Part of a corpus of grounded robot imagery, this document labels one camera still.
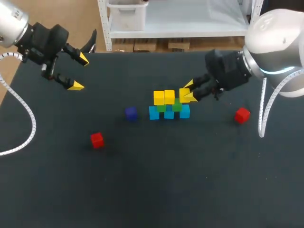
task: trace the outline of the cyan block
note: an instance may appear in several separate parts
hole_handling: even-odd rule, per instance
[[[188,104],[182,105],[182,110],[180,112],[180,119],[190,118],[190,106]]]
[[[149,107],[149,114],[150,114],[150,120],[159,120],[160,119],[160,113],[157,111],[156,106]]]
[[[174,112],[171,105],[167,105],[165,119],[174,119]]]

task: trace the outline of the cable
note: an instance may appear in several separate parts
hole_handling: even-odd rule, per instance
[[[8,53],[4,53],[4,54],[0,55],[0,61],[7,56],[13,56],[22,61],[22,55],[20,55],[19,53],[12,53],[12,52],[8,52]],[[22,148],[26,147],[30,143],[30,141],[32,141],[32,139],[34,138],[34,135],[36,133],[36,119],[34,117],[32,110],[27,105],[27,103],[25,103],[25,101],[8,84],[6,84],[6,82],[2,78],[1,74],[0,74],[0,83],[23,105],[23,107],[27,110],[27,112],[30,116],[30,119],[32,121],[32,131],[31,131],[28,139],[23,144],[21,144],[20,146],[14,148],[14,149],[0,152],[0,156],[3,156],[3,155],[7,155],[7,154],[14,153],[16,151],[21,150]]]
[[[289,76],[287,76],[286,78],[284,78],[284,80],[282,82],[280,82],[280,84],[275,88],[275,90],[273,91],[271,97],[269,98],[269,101],[267,103],[267,106],[265,108],[265,112],[263,115],[263,109],[264,109],[264,99],[265,99],[265,91],[266,91],[266,82],[267,79],[264,78],[263,79],[263,85],[262,85],[262,94],[261,94],[261,102],[260,102],[260,112],[259,112],[259,117],[258,117],[258,134],[261,138],[264,137],[265,135],[265,130],[266,130],[266,124],[267,124],[267,119],[268,119],[268,115],[271,109],[272,104],[275,101],[276,96],[280,93],[281,89],[293,78],[304,74],[304,70],[298,70],[293,72],[292,74],[290,74]]]

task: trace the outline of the white shelf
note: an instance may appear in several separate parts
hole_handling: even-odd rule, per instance
[[[238,0],[149,0],[144,31],[118,31],[110,38],[244,36],[248,21]]]

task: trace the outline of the dark tabletop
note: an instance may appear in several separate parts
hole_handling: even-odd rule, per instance
[[[12,88],[37,120],[34,140],[0,157],[1,228],[287,228],[304,226],[304,98],[279,97],[257,132],[261,81],[191,103],[187,120],[149,120],[153,91],[206,73],[204,53],[91,54],[56,71],[85,85],[65,91],[22,64]],[[125,120],[136,106],[140,119]],[[235,111],[251,111],[244,125]],[[0,151],[31,131],[10,94]],[[92,149],[101,132],[105,147]]]

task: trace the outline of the yellow block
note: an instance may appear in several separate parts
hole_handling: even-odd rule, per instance
[[[180,102],[181,103],[190,103],[190,101],[188,101],[186,98],[184,98],[185,95],[190,93],[190,89],[186,88],[186,89],[180,89]]]
[[[154,105],[164,105],[164,92],[163,91],[154,91]]]
[[[173,105],[175,102],[174,90],[165,90],[165,105]]]

